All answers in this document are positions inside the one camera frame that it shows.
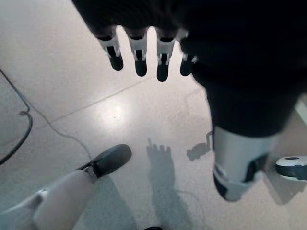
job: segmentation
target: white plastic part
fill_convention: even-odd
[[[170,42],[162,42],[160,39],[157,39],[157,54],[158,54],[158,64],[162,64],[162,54],[167,54],[166,64],[169,64],[170,58],[173,54],[173,48],[175,44],[175,39]]]
[[[138,60],[136,57],[136,51],[141,50],[142,51],[142,61],[145,61],[146,52],[147,52],[147,34],[145,33],[145,36],[139,40],[129,38],[129,43],[131,46],[131,52],[133,53],[133,56],[134,56],[134,60],[135,61]]]
[[[188,54],[185,54],[185,53],[184,53],[183,56],[182,56],[182,60],[187,61],[187,60],[188,60]],[[197,61],[198,61],[197,56],[193,56],[191,62],[192,62],[192,63],[195,63],[195,62],[197,62]]]
[[[119,41],[118,41],[118,37],[117,37],[117,34],[116,32],[114,32],[114,36],[112,37],[112,39],[108,40],[108,41],[103,41],[103,40],[98,40],[101,47],[104,49],[104,51],[106,51],[108,57],[110,58],[111,55],[109,54],[107,48],[108,47],[113,47],[114,50],[115,50],[115,55],[117,57],[120,56],[120,48],[119,48]]]
[[[33,216],[38,230],[71,230],[93,194],[90,175],[74,171],[47,189],[47,195]]]
[[[18,205],[0,214],[1,230],[37,230],[32,222],[33,214],[42,203],[42,191],[39,191]]]
[[[249,188],[251,188],[256,182],[262,179],[264,173],[262,171],[256,172],[253,180],[247,183],[227,180],[224,177],[221,177],[217,172],[216,167],[213,170],[213,174],[218,182],[227,189],[224,198],[228,201],[237,201]]]
[[[289,157],[283,157],[280,158],[277,162],[277,165],[280,166],[306,166],[307,165],[307,156],[289,156]]]
[[[269,154],[278,135],[251,138],[228,132],[218,126],[214,132],[215,164],[230,181],[244,181],[249,164]]]

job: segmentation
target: white tile floor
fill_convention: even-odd
[[[86,162],[87,153],[95,157],[127,143],[131,161],[97,184],[76,230],[152,225],[169,230],[289,230],[306,225],[305,183],[285,181],[270,167],[240,202],[227,203],[213,184],[213,152],[194,161],[187,156],[191,149],[197,155],[199,146],[205,148],[211,118],[204,89],[179,74],[178,45],[169,79],[159,83],[152,29],[148,73],[141,78],[123,30],[118,34],[125,67],[115,72],[69,1],[0,0],[0,28],[1,67],[48,120],[32,108],[34,130],[0,167],[0,212]],[[0,157],[26,127],[17,115],[22,108],[0,78]],[[306,126],[294,114],[270,161],[305,154],[306,136]],[[149,141],[163,145],[164,151],[148,148]]]

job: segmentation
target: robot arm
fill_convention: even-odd
[[[72,1],[97,39],[112,40],[108,28],[113,28],[111,34],[116,25],[125,28],[139,76],[146,73],[144,63],[142,74],[137,63],[146,58],[145,33],[140,31],[149,26],[157,30],[159,81],[167,79],[178,29],[188,32],[180,41],[184,53],[180,73],[192,72],[206,88],[213,122],[215,185],[226,200],[238,200],[261,178],[267,155],[306,90],[303,3]]]

